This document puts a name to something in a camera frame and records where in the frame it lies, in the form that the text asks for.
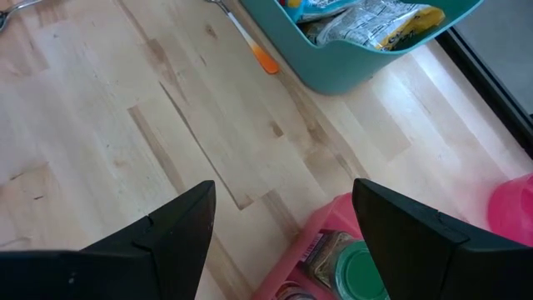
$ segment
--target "teal plastic bin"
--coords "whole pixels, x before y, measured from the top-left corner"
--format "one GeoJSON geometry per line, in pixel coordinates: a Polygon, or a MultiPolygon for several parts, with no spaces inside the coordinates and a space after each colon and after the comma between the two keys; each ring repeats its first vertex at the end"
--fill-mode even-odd
{"type": "Polygon", "coordinates": [[[241,3],[309,88],[326,95],[338,95],[348,92],[388,63],[441,34],[472,12],[482,1],[405,0],[407,3],[424,3],[441,8],[446,19],[439,27],[416,37],[411,42],[411,47],[391,52],[347,41],[333,41],[317,47],[307,40],[277,0],[241,0],[241,3]]]}

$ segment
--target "yellow package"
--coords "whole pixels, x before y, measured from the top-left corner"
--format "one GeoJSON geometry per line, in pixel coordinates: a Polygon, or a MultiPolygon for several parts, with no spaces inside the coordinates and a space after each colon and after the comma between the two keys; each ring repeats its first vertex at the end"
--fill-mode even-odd
{"type": "Polygon", "coordinates": [[[308,25],[304,32],[319,46],[344,39],[388,51],[399,42],[438,26],[444,18],[441,9],[430,5],[398,0],[359,0],[333,19],[308,25]]]}
{"type": "Polygon", "coordinates": [[[402,25],[400,25],[387,37],[383,38],[376,46],[376,49],[392,50],[399,42],[403,42],[406,39],[412,38],[417,34],[421,34],[434,26],[438,26],[442,20],[444,20],[444,17],[444,12],[439,8],[423,8],[417,11],[414,16],[411,16],[407,20],[403,21],[402,25]]]}

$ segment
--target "spoon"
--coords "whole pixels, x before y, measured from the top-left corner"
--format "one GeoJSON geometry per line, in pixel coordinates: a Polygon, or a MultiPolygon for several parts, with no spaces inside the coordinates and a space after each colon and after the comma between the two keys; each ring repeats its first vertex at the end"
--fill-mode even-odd
{"type": "Polygon", "coordinates": [[[279,71],[279,66],[277,65],[277,62],[272,59],[268,53],[257,44],[256,41],[248,34],[247,30],[244,29],[244,27],[237,21],[235,16],[233,16],[233,13],[230,12],[230,10],[227,8],[227,6],[222,2],[222,0],[206,0],[209,3],[216,3],[218,7],[232,20],[235,27],[239,30],[241,35],[244,37],[244,39],[247,41],[248,46],[253,51],[253,54],[256,56],[257,61],[261,64],[263,69],[269,74],[275,74],[279,71]]]}
{"type": "Polygon", "coordinates": [[[16,12],[19,9],[27,8],[28,6],[32,6],[33,4],[39,3],[42,0],[25,0],[21,1],[17,4],[14,4],[10,8],[0,11],[0,33],[6,28],[7,26],[7,20],[11,17],[11,15],[16,12]]]}

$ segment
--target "wood grain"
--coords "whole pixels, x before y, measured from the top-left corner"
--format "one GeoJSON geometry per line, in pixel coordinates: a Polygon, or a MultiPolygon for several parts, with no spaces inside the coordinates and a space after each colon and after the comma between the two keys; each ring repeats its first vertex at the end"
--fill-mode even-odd
{"type": "Polygon", "coordinates": [[[247,299],[354,178],[487,228],[492,189],[533,171],[437,43],[325,97],[228,5],[277,75],[201,0],[56,0],[11,20],[0,36],[0,250],[83,248],[212,179],[197,298],[247,299]]]}

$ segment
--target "pink plastic bin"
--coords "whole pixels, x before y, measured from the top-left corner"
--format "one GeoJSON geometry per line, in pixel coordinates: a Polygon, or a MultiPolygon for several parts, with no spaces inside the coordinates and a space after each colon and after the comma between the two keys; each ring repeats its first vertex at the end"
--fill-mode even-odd
{"type": "Polygon", "coordinates": [[[488,211],[492,232],[533,247],[533,174],[501,184],[488,211]]]}
{"type": "Polygon", "coordinates": [[[361,230],[356,220],[356,213],[351,204],[351,193],[336,197],[333,201],[316,210],[297,241],[283,254],[277,265],[268,273],[261,286],[253,294],[253,300],[272,300],[277,289],[286,280],[300,283],[318,300],[334,300],[333,294],[317,286],[305,274],[296,268],[307,247],[321,229],[336,229],[350,233],[354,238],[362,239],[361,230]]]}

